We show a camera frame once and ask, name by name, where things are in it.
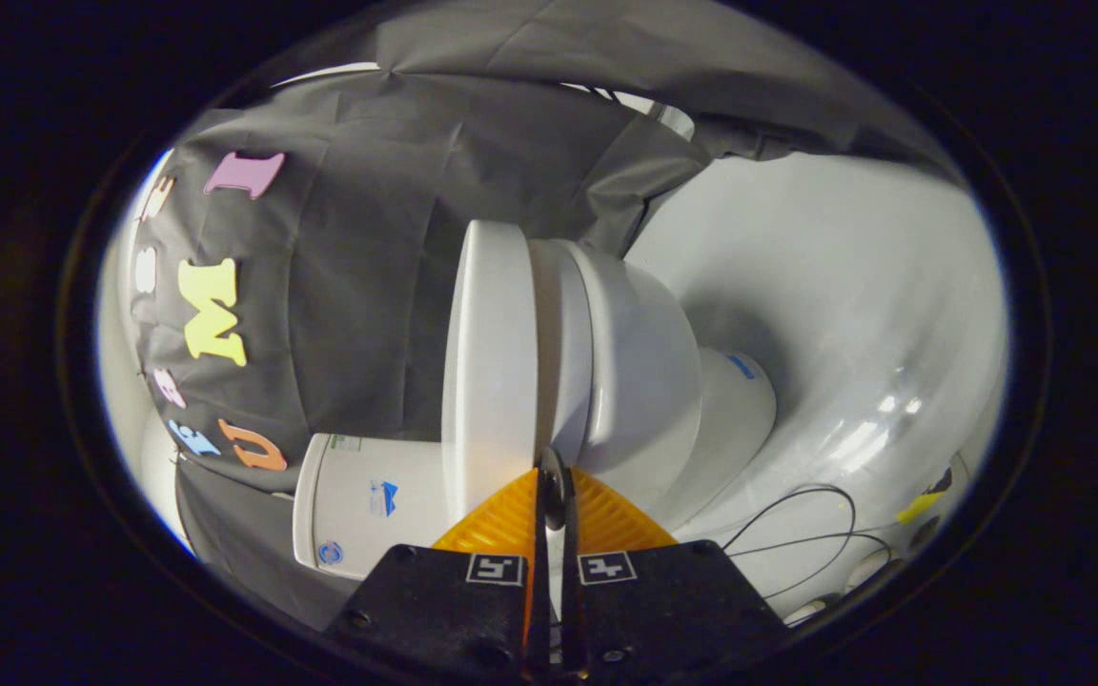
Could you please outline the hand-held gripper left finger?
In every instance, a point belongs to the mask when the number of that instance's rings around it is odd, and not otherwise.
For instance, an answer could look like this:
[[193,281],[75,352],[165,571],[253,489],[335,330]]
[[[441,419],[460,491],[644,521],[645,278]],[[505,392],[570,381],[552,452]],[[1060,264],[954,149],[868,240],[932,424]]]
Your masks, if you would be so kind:
[[435,543],[389,548],[327,641],[384,681],[528,681],[549,641],[542,494],[527,470]]

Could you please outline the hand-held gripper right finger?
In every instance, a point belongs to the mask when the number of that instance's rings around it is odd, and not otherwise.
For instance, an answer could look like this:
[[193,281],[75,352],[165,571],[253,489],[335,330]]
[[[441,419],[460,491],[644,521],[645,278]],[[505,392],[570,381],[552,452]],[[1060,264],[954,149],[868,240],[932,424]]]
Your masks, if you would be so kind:
[[785,643],[718,543],[676,541],[583,469],[568,479],[562,650],[580,681],[722,681]]

